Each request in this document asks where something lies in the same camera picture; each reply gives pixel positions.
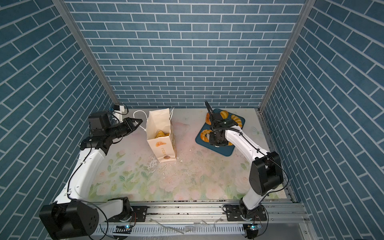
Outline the long croissant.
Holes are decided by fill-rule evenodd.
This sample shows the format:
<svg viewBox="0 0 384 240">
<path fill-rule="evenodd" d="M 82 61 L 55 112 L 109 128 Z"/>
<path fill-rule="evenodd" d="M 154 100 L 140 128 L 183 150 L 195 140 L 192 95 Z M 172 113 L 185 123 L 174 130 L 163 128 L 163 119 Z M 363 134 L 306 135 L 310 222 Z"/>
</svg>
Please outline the long croissant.
<svg viewBox="0 0 384 240">
<path fill-rule="evenodd" d="M 167 136 L 169 136 L 169 134 L 164 133 L 163 131 L 157 131 L 155 138 L 162 138 Z"/>
</svg>

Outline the white printed paper bag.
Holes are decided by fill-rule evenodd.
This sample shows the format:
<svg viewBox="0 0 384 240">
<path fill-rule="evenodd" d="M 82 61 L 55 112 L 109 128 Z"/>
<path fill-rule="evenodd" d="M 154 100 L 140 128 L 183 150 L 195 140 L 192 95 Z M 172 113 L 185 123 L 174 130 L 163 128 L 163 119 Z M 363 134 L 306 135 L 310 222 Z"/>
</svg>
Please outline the white printed paper bag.
<svg viewBox="0 0 384 240">
<path fill-rule="evenodd" d="M 144 113 L 146 117 L 146 127 L 142 127 L 147 134 L 147 142 L 152 149 L 155 157 L 160 163 L 173 162 L 177 160 L 176 140 L 172 125 L 173 111 L 170 109 L 160 109 L 149 111 L 147 115 L 142 110 L 133 113 Z M 155 138 L 157 131 L 169 134 L 167 137 Z"/>
</svg>

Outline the silver metal tongs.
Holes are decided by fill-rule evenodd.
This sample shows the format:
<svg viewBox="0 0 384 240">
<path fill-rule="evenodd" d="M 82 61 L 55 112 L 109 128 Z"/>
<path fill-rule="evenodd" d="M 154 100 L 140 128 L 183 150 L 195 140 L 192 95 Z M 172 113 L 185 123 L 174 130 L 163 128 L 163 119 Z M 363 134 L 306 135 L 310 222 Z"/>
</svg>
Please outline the silver metal tongs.
<svg viewBox="0 0 384 240">
<path fill-rule="evenodd" d="M 209 102 L 208 101 L 205 101 L 205 105 L 206 105 L 206 108 L 207 108 L 207 111 L 208 111 L 208 115 L 209 115 L 209 120 L 210 122 L 213 120 L 213 114 L 214 114 L 214 111 L 212 109 L 212 107 L 210 106 Z"/>
</svg>

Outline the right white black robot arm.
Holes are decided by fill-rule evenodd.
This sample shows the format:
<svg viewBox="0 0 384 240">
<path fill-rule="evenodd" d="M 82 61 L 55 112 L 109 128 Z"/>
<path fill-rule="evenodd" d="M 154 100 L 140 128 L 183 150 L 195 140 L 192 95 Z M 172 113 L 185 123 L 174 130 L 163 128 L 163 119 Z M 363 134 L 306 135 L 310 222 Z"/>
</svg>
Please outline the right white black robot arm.
<svg viewBox="0 0 384 240">
<path fill-rule="evenodd" d="M 231 143 L 251 165 L 251 187 L 241 198 L 239 210 L 244 219 L 254 219 L 265 197 L 276 192 L 276 188 L 284 182 L 280 156 L 257 145 L 234 120 L 211 119 L 210 130 L 211 145 L 221 147 Z"/>
</svg>

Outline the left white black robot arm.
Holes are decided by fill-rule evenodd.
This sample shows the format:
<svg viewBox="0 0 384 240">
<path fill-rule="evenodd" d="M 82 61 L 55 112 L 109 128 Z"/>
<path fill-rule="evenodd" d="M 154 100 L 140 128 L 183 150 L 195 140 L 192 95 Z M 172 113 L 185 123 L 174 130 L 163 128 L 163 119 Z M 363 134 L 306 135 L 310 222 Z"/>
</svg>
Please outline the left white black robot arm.
<svg viewBox="0 0 384 240">
<path fill-rule="evenodd" d="M 93 177 L 110 147 L 137 130 L 143 122 L 127 117 L 112 125 L 111 115 L 110 111 L 89 115 L 90 134 L 81 142 L 74 171 L 53 203 L 40 210 L 39 217 L 53 240 L 90 237 L 102 222 L 109 219 L 126 222 L 135 217 L 127 197 L 99 205 L 88 200 Z"/>
</svg>

